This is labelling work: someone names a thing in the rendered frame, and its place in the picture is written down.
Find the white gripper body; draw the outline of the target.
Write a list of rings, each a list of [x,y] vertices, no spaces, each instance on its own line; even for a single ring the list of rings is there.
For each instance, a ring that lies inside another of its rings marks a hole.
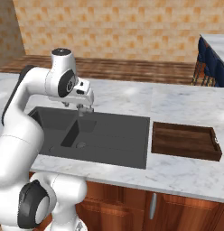
[[[94,93],[91,88],[83,91],[74,88],[66,97],[49,97],[51,101],[59,101],[63,103],[72,103],[74,105],[92,106],[94,102]]]

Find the grey sink faucet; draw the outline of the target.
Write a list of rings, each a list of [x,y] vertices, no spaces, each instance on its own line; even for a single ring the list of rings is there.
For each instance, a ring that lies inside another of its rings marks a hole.
[[[90,107],[84,107],[82,104],[77,105],[79,116],[84,116],[86,113],[93,113],[94,109]]]

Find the dark grey sink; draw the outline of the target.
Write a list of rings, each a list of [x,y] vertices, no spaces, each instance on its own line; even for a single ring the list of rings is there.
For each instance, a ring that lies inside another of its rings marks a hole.
[[[41,154],[143,169],[150,119],[144,116],[86,113],[35,107],[29,116],[42,127]]]

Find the dark wooden tray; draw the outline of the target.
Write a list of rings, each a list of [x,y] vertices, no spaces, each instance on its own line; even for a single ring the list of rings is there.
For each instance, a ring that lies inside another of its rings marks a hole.
[[[153,122],[152,153],[218,162],[221,159],[212,127]]]

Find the brown wooden cupboard door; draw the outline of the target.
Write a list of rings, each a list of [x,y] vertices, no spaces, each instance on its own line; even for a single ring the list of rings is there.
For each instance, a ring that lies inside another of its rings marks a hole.
[[[85,199],[76,206],[88,231],[142,231],[146,192],[87,182]]]
[[[150,201],[157,194],[154,219]],[[224,203],[147,192],[144,231],[224,231]]]

